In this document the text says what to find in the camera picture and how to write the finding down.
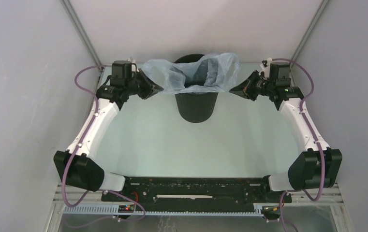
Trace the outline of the light blue plastic trash bag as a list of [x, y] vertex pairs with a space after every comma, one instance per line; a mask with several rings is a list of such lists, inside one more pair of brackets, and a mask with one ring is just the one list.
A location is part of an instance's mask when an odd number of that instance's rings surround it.
[[220, 93], [236, 86], [240, 62], [236, 54], [222, 53], [204, 55], [190, 63], [151, 59], [141, 69], [164, 93]]

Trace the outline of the black cylindrical trash bin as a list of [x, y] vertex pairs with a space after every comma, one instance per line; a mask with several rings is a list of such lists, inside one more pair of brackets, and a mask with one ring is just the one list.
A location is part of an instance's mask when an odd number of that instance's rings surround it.
[[[185, 76], [184, 87], [202, 86], [208, 69], [208, 61], [204, 60], [193, 77]], [[183, 119], [191, 123], [208, 120], [216, 104], [217, 92], [178, 93], [175, 95], [178, 111]]]

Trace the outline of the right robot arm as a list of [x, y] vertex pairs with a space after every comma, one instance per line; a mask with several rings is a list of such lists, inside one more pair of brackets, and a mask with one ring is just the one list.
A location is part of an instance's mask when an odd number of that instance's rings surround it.
[[330, 188], [335, 184], [342, 162], [339, 149], [332, 149], [320, 135], [306, 107], [308, 96], [292, 85], [290, 61], [264, 60], [261, 71], [254, 71], [244, 82], [230, 90], [242, 98], [255, 101], [265, 96], [290, 127], [300, 154], [288, 171], [268, 177], [260, 188], [266, 202], [278, 198], [280, 191]]

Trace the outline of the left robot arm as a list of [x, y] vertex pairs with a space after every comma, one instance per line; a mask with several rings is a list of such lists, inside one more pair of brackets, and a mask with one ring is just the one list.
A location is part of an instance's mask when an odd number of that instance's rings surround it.
[[127, 177], [105, 171], [97, 162], [98, 148], [113, 119], [130, 96], [148, 99], [163, 88], [130, 60], [114, 61], [105, 84], [95, 92], [93, 106], [80, 132], [65, 151], [57, 151], [54, 163], [63, 185], [88, 191], [113, 190], [119, 201], [131, 197]]

